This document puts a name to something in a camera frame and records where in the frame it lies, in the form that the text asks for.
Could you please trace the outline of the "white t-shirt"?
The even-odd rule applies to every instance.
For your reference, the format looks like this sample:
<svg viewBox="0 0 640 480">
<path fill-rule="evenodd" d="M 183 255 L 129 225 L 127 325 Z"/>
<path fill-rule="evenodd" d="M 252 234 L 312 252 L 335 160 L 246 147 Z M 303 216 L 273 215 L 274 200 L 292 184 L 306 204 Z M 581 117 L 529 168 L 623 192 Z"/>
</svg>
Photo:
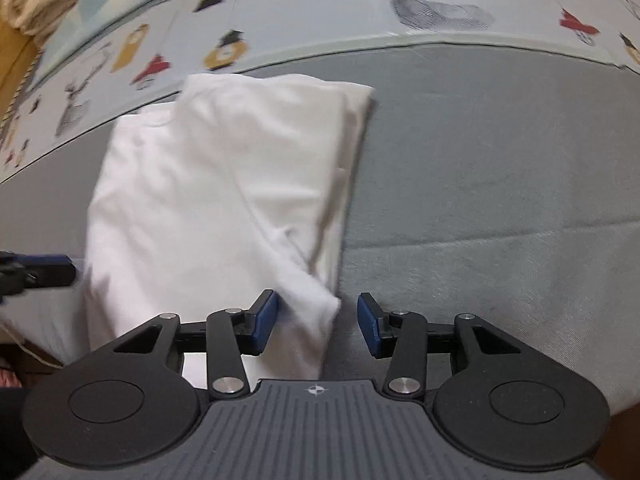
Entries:
<svg viewBox="0 0 640 480">
<path fill-rule="evenodd" d="M 162 313 L 282 299 L 251 384 L 319 377 L 340 310 L 352 170 L 373 91 L 305 75 L 196 74 L 119 117 L 88 209 L 92 348 Z"/>
</svg>

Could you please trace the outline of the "deer print grey bedsheet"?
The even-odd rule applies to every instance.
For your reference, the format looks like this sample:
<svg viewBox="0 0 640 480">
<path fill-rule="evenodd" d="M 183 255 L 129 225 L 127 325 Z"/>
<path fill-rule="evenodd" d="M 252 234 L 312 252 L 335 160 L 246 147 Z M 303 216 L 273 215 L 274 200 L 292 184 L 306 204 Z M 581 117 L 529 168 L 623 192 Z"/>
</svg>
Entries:
<svg viewBox="0 0 640 480">
<path fill-rule="evenodd" d="M 413 44 L 541 50 L 636 70 L 639 0 L 152 0 L 40 81 L 1 127 L 1 175 L 199 72 L 245 72 L 331 53 Z"/>
</svg>

